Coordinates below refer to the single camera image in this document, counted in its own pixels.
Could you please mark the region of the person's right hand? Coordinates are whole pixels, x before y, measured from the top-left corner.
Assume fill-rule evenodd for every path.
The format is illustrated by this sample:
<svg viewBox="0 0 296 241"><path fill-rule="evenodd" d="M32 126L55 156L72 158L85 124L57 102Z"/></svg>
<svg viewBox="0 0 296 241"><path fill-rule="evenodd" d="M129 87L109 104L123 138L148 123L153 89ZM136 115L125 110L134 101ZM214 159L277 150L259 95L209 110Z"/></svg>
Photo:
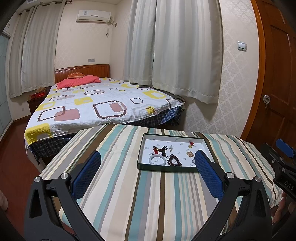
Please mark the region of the person's right hand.
<svg viewBox="0 0 296 241"><path fill-rule="evenodd" d="M285 209L285 199L281 199L278 206L275 206L271 209L272 224L275 224L280 221L282 212Z"/></svg>

